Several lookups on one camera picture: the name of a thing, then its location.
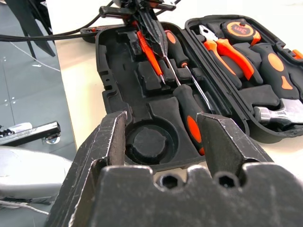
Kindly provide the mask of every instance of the gray floor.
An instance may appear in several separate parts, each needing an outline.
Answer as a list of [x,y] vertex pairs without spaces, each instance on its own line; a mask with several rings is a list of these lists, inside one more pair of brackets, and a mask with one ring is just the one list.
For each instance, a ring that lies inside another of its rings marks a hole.
[[[0,34],[24,36],[19,22],[6,5],[0,4]],[[27,43],[14,43],[30,53]],[[55,46],[50,42],[54,52]],[[60,69],[57,56],[51,57],[33,44],[39,61]],[[10,43],[0,42],[0,125],[9,127],[22,122],[39,126],[57,121],[61,141],[49,145],[42,140],[22,145],[24,148],[54,153],[73,160],[76,154],[69,110],[61,73],[22,53]],[[33,205],[48,211],[51,206]],[[46,216],[25,209],[1,209],[0,227],[41,227]]]

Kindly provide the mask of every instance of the tool case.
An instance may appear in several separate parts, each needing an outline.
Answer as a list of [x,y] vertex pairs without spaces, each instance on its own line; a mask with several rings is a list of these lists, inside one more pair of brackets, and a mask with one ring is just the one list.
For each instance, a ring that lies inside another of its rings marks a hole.
[[[224,58],[242,81],[242,88],[237,89],[203,45],[205,37],[200,34],[199,25],[207,26],[219,38],[224,38],[221,25],[229,20],[246,21],[260,33],[261,42],[272,45],[287,67],[291,81],[299,89],[302,101],[303,60],[284,49],[285,43],[254,19],[240,15],[212,15],[187,21],[184,30],[171,23],[162,25],[180,40],[184,53],[190,59],[188,66],[212,103],[215,114],[232,118],[246,135],[263,143],[303,135],[303,125],[280,128],[275,124],[260,124],[254,117],[254,106],[262,105],[271,110],[280,108],[279,99],[271,86],[253,86],[242,78],[241,69],[234,62]],[[162,84],[142,52],[134,27],[120,26],[98,33],[96,56],[97,70],[105,89],[102,95],[106,112],[127,111],[125,160],[128,164],[149,165],[153,170],[161,171],[184,168],[205,160],[193,145],[182,122],[182,110],[173,96],[177,84],[172,71],[159,59],[166,82],[166,85]],[[254,56],[247,57],[255,64]],[[207,112],[190,72],[178,68],[170,55],[169,59],[181,84],[191,86],[198,105]]]

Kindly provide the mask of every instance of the hammer head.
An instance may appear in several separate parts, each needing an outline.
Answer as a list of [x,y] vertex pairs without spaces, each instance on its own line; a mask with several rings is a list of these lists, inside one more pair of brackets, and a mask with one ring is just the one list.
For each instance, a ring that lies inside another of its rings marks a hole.
[[266,107],[254,107],[255,118],[263,125],[275,122],[282,126],[290,124],[303,124],[303,104],[302,102],[291,99],[280,99],[282,108],[271,111]]

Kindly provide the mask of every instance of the hammer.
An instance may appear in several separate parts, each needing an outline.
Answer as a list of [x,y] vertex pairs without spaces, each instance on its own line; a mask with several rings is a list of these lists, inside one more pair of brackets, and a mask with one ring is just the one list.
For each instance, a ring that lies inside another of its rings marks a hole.
[[263,125],[275,122],[283,127],[290,124],[303,124],[303,103],[299,91],[292,84],[287,68],[274,52],[271,44],[259,43],[251,47],[261,55],[259,72],[266,84],[271,85],[280,99],[281,109],[271,111],[265,107],[254,107],[255,118]]

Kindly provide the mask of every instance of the white table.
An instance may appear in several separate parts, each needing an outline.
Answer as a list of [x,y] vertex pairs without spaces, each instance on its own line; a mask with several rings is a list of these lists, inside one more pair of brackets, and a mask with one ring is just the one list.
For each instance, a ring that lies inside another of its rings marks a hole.
[[[54,34],[87,24],[100,6],[109,0],[47,0]],[[184,28],[188,19],[212,14],[240,14],[254,18],[284,41],[289,49],[303,52],[302,0],[182,0],[173,12],[159,16]],[[94,26],[121,24],[121,20],[101,18]],[[56,41],[62,79],[79,147],[106,115],[102,99],[103,84],[96,70],[95,46],[82,39]],[[303,137],[261,144],[279,165],[303,179]]]

